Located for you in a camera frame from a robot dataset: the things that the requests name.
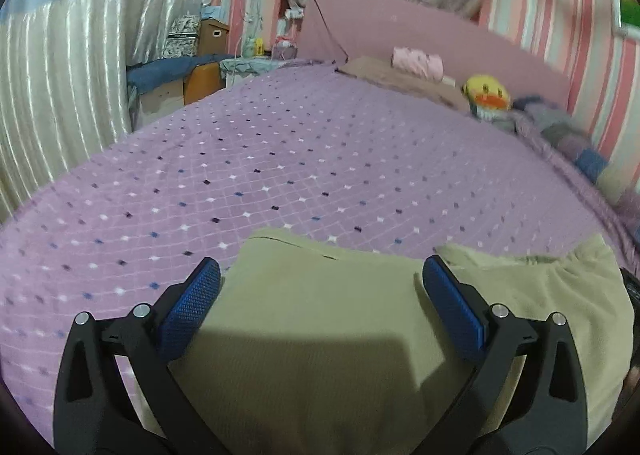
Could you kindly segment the brown cardboard storage box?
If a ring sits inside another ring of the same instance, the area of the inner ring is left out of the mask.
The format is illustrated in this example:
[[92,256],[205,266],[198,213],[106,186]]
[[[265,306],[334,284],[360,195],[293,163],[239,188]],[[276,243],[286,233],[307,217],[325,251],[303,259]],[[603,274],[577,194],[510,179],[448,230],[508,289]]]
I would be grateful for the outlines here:
[[201,20],[198,33],[198,56],[226,54],[229,26],[215,19]]

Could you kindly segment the patchwork purple blue quilt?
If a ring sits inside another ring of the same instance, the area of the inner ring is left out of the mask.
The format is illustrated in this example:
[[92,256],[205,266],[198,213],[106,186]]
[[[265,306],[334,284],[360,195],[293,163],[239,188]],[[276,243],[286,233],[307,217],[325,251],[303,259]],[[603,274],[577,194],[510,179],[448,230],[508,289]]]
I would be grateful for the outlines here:
[[639,193],[628,186],[620,168],[610,163],[573,124],[559,105],[539,96],[517,98],[515,111],[524,113],[541,137],[572,163],[604,196],[635,240],[639,241]]

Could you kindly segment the silver striped curtain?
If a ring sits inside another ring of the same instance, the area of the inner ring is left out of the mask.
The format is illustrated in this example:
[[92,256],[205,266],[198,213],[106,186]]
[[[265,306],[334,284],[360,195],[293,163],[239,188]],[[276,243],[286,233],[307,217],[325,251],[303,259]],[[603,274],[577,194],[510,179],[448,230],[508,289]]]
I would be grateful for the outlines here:
[[131,132],[126,69],[205,0],[58,0],[1,22],[1,215]]

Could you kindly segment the blue cloth on nightstand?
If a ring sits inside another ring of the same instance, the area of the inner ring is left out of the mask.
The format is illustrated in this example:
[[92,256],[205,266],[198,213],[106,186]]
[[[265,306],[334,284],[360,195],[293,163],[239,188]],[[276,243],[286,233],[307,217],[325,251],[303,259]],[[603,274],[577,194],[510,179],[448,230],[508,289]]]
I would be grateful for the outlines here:
[[138,64],[127,68],[127,85],[136,88],[139,94],[144,94],[163,84],[189,76],[195,67],[228,59],[232,59],[231,54],[212,53],[205,56],[158,59]]

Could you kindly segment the white framed picture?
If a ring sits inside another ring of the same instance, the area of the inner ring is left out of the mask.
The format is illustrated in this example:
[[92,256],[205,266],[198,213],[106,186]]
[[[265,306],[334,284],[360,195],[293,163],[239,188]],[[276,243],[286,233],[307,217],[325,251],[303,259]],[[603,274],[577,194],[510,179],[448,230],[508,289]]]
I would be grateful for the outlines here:
[[613,30],[623,38],[640,39],[639,1],[612,0]]

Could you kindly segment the yellow duck plush toy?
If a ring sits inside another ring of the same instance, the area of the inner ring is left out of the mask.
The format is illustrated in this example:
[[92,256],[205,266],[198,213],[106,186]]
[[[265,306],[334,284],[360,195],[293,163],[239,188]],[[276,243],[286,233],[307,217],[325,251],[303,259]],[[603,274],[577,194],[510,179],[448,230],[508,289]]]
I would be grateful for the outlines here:
[[477,108],[507,111],[511,97],[506,87],[495,77],[473,75],[462,86],[462,92]]

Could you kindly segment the orange wooden nightstand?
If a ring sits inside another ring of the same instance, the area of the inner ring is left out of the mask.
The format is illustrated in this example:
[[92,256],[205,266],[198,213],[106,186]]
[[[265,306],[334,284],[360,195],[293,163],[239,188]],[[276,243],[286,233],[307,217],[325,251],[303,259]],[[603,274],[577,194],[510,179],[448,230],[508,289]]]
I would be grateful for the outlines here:
[[208,63],[194,68],[183,82],[184,104],[198,102],[224,88],[218,63]]

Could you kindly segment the beige puffer jacket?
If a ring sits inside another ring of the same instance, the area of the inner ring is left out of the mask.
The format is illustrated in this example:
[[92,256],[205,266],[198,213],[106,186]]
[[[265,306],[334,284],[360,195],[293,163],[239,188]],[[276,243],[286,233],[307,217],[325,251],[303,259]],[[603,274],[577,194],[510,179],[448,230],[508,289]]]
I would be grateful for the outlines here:
[[[634,310],[613,250],[593,235],[562,257],[436,249],[515,315],[567,317],[588,435],[610,423],[629,371]],[[235,454],[408,454],[468,380],[421,286],[419,260],[264,227],[243,244],[171,373]]]

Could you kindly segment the pink padded headboard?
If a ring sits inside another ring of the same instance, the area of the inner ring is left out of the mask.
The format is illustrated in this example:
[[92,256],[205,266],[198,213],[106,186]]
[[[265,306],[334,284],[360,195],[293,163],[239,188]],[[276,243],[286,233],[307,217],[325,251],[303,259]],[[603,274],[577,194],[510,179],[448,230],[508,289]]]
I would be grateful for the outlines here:
[[299,59],[338,64],[419,49],[440,56],[459,85],[490,75],[514,98],[538,94],[561,108],[570,94],[568,78],[539,56],[460,16],[407,0],[310,0],[296,47]]

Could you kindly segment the purple dotted bed sheet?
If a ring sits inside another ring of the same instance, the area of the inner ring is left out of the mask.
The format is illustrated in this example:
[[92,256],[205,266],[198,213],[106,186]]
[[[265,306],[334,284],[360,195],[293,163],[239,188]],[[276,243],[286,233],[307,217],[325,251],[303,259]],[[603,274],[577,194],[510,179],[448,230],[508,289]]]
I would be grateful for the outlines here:
[[639,254],[599,191],[547,142],[295,65],[176,111],[38,191],[1,229],[1,373],[52,435],[74,316],[154,301],[254,230],[423,257],[445,241],[559,255],[602,234]]

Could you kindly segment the brown flat pillow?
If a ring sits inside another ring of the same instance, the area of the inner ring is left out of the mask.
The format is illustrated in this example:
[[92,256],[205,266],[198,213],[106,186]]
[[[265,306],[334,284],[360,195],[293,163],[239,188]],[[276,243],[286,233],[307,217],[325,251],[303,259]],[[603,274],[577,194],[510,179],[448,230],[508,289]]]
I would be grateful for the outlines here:
[[337,71],[387,90],[442,104],[459,113],[471,111],[469,100],[458,88],[396,70],[390,63],[370,56],[360,56],[348,61],[337,68]]

